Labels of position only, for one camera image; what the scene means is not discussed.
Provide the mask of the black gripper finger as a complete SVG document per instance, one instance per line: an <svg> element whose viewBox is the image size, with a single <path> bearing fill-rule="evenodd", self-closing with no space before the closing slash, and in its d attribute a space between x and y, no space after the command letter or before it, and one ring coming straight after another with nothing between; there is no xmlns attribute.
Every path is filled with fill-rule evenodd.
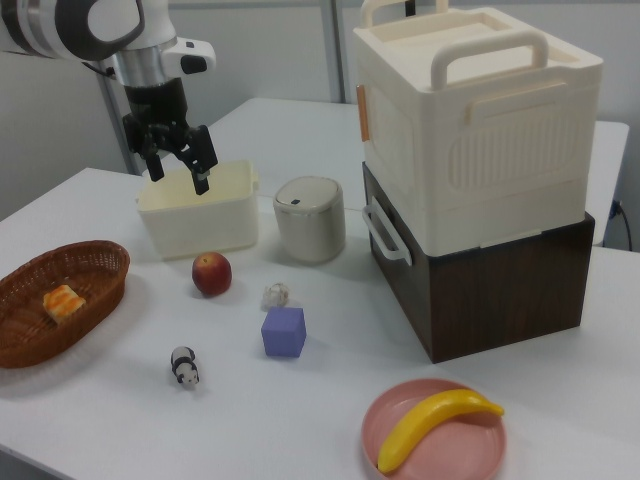
<svg viewBox="0 0 640 480"><path fill-rule="evenodd" d="M195 193L198 196L206 193L210 171L218 164L209 129L204 125L190 128L184 140L173 147L172 153L189 169Z"/></svg>
<svg viewBox="0 0 640 480"><path fill-rule="evenodd" d="M150 179L157 182L164 177L164 169L158 154L159 147L154 132L133 114L122 118L127 146L145 162Z"/></svg>

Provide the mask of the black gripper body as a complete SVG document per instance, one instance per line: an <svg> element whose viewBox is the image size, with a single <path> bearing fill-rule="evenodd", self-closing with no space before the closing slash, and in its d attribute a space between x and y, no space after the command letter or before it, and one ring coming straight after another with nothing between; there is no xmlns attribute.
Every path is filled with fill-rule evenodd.
<svg viewBox="0 0 640 480"><path fill-rule="evenodd" d="M149 87L124 87L131 112L123 117L125 131L146 129L149 125L175 125L189 129L187 100L181 79Z"/></svg>

